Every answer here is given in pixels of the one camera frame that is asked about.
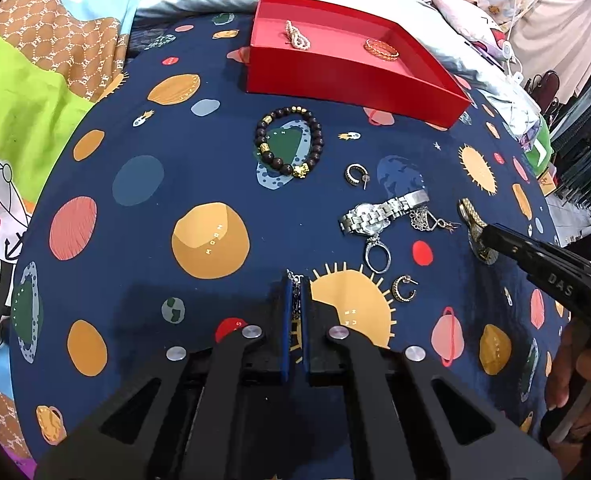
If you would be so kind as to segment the person's right hand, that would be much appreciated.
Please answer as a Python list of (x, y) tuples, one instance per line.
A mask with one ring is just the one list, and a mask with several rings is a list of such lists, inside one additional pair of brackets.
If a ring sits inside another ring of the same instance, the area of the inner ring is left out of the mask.
[(541, 437), (549, 445), (591, 431), (591, 330), (573, 318), (562, 331), (545, 391)]

